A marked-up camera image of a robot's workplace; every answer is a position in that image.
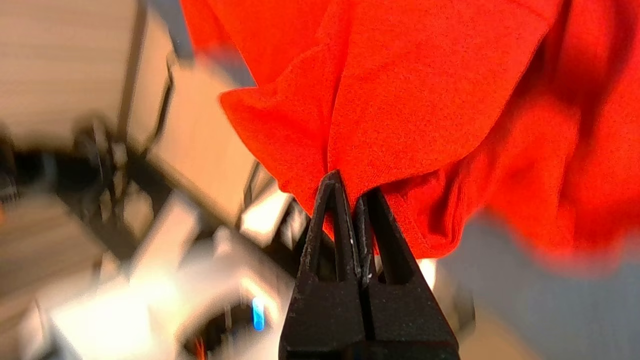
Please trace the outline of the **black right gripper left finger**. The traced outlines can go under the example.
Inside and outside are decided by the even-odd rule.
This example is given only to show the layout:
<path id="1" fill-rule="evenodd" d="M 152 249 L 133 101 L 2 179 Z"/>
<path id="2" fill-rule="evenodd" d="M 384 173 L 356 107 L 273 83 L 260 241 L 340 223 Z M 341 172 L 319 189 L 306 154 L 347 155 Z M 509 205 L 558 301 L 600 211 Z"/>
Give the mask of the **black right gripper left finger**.
<path id="1" fill-rule="evenodd" d="M 323 225 L 333 222 L 334 280 L 321 280 Z M 338 171 L 325 175 L 315 199 L 294 289 L 279 337 L 281 357 L 341 357 L 365 339 L 362 268 L 345 186 Z"/>

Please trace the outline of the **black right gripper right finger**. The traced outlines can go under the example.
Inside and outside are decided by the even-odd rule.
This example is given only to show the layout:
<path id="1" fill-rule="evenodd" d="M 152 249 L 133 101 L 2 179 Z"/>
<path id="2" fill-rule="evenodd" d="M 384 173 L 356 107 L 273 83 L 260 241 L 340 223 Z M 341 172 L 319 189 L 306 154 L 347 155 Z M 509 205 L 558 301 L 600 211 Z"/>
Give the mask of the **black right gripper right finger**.
<path id="1" fill-rule="evenodd" d="M 366 321 L 377 341 L 457 346 L 381 190 L 358 199 L 354 213 Z"/>

